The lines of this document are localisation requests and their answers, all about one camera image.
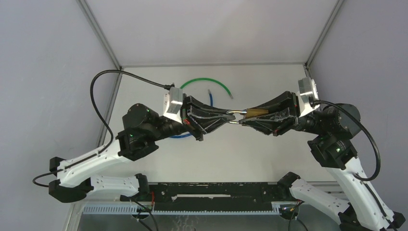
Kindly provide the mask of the large brass padlock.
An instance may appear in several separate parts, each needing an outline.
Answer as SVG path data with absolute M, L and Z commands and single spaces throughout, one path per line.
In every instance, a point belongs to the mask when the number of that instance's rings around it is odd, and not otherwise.
M 268 113 L 269 113 L 268 109 L 248 108 L 244 110 L 228 110 L 225 114 L 226 115 L 239 114 L 243 116 L 243 119 L 247 119 L 255 116 L 267 115 Z

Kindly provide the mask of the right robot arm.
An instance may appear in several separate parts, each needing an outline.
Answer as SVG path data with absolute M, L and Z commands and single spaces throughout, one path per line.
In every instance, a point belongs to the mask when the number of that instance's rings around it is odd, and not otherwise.
M 346 103 L 322 101 L 316 93 L 284 92 L 259 106 L 242 111 L 239 124 L 279 136 L 289 130 L 314 134 L 310 151 L 341 187 L 347 201 L 323 192 L 289 172 L 278 181 L 278 194 L 308 203 L 332 218 L 343 231 L 397 230 L 405 217 L 391 210 L 371 181 L 380 173 L 381 157 L 372 135 L 360 122 L 358 109 Z M 351 140 L 363 132 L 373 147 L 376 167 L 367 176 Z

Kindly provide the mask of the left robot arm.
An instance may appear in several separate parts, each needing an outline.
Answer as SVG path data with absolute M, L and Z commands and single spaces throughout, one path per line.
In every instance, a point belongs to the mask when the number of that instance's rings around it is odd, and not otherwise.
M 142 159 L 158 149 L 157 141 L 185 132 L 202 141 L 205 134 L 234 119 L 232 112 L 203 104 L 191 96 L 175 105 L 166 102 L 162 115 L 137 103 L 123 116 L 124 129 L 113 141 L 77 158 L 50 160 L 50 171 L 56 180 L 49 183 L 49 195 L 62 203 L 81 201 L 95 193 L 146 200 L 151 191 L 145 175 L 119 178 L 103 176 L 101 172 Z

